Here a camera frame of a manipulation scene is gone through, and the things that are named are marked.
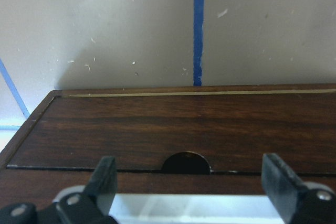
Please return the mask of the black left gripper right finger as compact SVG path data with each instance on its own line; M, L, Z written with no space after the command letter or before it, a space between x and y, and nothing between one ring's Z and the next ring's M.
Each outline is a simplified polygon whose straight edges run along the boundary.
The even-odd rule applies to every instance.
M265 153L262 158L262 188L284 223L291 223L307 186L277 154Z

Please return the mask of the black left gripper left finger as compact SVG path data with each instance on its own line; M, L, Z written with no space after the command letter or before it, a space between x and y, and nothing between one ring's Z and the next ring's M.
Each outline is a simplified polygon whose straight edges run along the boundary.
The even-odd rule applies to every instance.
M83 194L88 196L103 215L107 216L118 189L116 160L113 156L101 158L86 184Z

